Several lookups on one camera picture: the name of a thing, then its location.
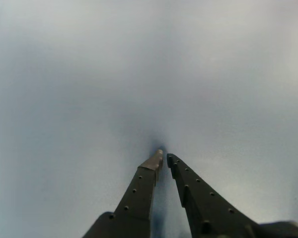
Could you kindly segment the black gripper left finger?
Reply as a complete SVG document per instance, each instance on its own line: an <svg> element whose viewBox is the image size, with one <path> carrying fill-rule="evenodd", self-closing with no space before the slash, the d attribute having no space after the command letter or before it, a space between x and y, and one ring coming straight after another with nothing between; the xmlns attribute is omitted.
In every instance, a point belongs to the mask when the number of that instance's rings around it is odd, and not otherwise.
<svg viewBox="0 0 298 238"><path fill-rule="evenodd" d="M158 149L138 166L114 212L105 212L84 235L85 238L149 238L154 188L163 165Z"/></svg>

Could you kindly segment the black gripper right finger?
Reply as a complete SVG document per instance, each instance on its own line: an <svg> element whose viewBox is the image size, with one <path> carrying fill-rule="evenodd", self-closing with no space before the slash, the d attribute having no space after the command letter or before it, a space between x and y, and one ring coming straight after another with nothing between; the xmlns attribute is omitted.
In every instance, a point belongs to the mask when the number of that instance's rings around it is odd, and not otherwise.
<svg viewBox="0 0 298 238"><path fill-rule="evenodd" d="M167 155L194 238L259 238L259 225L240 213L184 161Z"/></svg>

